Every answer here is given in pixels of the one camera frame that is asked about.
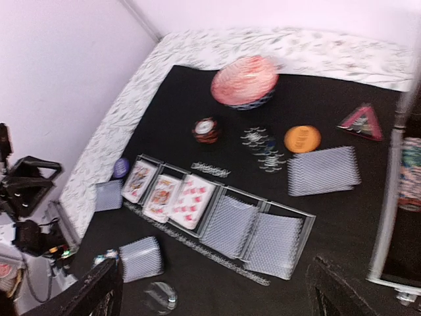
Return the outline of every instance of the black table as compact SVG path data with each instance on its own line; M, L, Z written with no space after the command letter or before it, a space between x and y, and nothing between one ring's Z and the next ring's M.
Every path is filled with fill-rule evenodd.
M134 131L123 156L133 163L137 154L146 153L187 170L192 163L202 161L231 171L223 180L200 174L205 178L316 215L292 279L268 276L271 285L261 286L189 249L125 207L94 214L72 272L81 277L89 271L96 255L146 236L156 236L164 254L165 273L125 284L121 315L148 315L141 301L143 290L150 282L161 280L172 285L179 296L172 315L307 316L310 307L305 271L312 258L323 253L360 282L366 293L364 299L379 315L404 315L407 310L394 298L392 289L365 280L382 208L389 135L399 93L342 80L283 75L268 104L240 113L212 98L209 87L214 73L175 66ZM372 142L335 129L363 102L373 104L384 141ZM224 118L224 137L212 147L203 147L194 142L191 127L209 114ZM242 130L252 124L271 126L281 149L286 131L303 124L319 129L320 149L353 145L362 184L349 192L288 196L286 171L277 175L261 173L255 157L240 144Z

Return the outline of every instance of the bowl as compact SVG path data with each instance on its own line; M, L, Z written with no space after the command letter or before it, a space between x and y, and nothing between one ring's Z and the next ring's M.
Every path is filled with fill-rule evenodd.
M218 102L238 111L255 109L273 96L279 75L261 56L243 57L219 70L210 88Z

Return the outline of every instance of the clear glass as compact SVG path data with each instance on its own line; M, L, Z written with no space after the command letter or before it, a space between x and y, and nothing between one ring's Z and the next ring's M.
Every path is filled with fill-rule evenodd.
M164 282L152 282L145 290L146 305L157 315L169 314L177 306L177 294Z

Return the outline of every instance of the deck of cards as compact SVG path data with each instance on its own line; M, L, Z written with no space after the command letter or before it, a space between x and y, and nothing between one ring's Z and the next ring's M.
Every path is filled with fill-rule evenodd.
M135 162L124 185L122 195L132 203L138 203L152 181L158 168L144 160Z
M195 229L215 190L215 185L199 176L186 176L170 218L187 229Z
M143 206L143 214L157 222L166 223L177 198L181 182L181 180L171 176L160 174Z

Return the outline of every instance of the orange chip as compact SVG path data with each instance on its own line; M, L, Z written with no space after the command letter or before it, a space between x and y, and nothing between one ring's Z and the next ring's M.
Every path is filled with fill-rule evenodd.
M320 145L320 136L317 128L313 126L295 126L288 130L284 143L293 153L308 153Z

